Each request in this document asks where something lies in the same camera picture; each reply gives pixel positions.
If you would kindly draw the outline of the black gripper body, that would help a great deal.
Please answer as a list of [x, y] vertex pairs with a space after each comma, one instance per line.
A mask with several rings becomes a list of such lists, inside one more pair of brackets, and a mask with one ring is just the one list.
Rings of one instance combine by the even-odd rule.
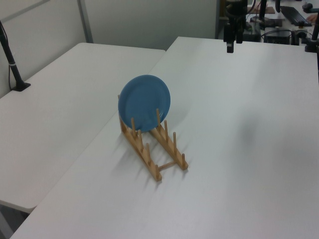
[[246, 0], [227, 0], [225, 2], [225, 15], [231, 25], [239, 22], [245, 22], [247, 14]]

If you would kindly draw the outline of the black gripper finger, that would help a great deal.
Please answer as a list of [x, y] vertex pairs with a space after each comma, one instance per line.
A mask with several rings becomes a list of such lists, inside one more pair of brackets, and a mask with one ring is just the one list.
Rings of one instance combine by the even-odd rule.
[[223, 41], [226, 43], [227, 53], [234, 52], [234, 33], [231, 24], [224, 25]]
[[236, 42], [243, 42], [243, 19], [239, 18], [236, 20]]

